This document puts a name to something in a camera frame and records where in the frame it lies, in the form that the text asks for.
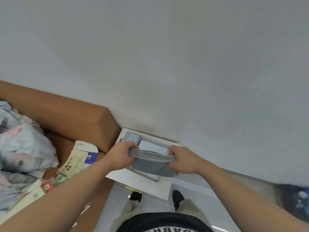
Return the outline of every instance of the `leg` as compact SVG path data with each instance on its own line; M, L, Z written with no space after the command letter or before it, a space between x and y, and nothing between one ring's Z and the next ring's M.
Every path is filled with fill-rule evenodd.
M141 193L132 193L130 199L123 208L121 215L112 223L110 232L116 232L125 220L130 219L137 214L145 213L142 209L139 208L142 196L143 195Z
M210 229L212 229L211 224L206 218L205 214L198 207L196 207L196 205L190 199L181 201L180 206L176 212L194 216L204 222Z

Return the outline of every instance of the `black shirt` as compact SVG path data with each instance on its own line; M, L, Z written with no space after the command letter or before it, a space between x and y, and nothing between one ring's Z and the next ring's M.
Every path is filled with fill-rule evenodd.
M117 232L213 232L200 219L181 213L143 213L122 223Z

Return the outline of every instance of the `person's left hand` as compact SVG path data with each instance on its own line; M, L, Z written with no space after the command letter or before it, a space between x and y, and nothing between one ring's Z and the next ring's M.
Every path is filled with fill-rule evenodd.
M112 171L126 168L135 161L134 157L129 156L131 148L139 149L138 145L132 141L116 143L103 159L109 161Z

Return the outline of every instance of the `brown cardboard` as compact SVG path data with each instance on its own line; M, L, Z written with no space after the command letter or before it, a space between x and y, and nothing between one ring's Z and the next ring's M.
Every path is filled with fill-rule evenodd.
M61 167L69 157L71 151L73 150L75 142L56 136L54 134L47 134L48 139L52 142L57 150L57 155L59 159L59 166ZM102 159L105 156L104 153L99 152L97 160ZM56 176L56 171L58 168L51 168L47 170L44 174L44 179L49 179ZM73 227L71 232L91 232L94 230L101 211L104 207L105 201L108 194L113 187L114 181L108 178L104 178L99 187L95 190L91 196L89 203L90 208L88 208L82 215L77 219L77 226Z
M42 128L71 140L95 144L107 153L120 128L106 107L0 81L0 100Z

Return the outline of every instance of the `qr code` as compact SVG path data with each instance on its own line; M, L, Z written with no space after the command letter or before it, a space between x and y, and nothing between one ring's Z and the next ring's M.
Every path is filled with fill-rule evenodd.
M33 195L33 198L34 199L37 199L39 197L39 195L37 194L37 193L35 193L34 195Z

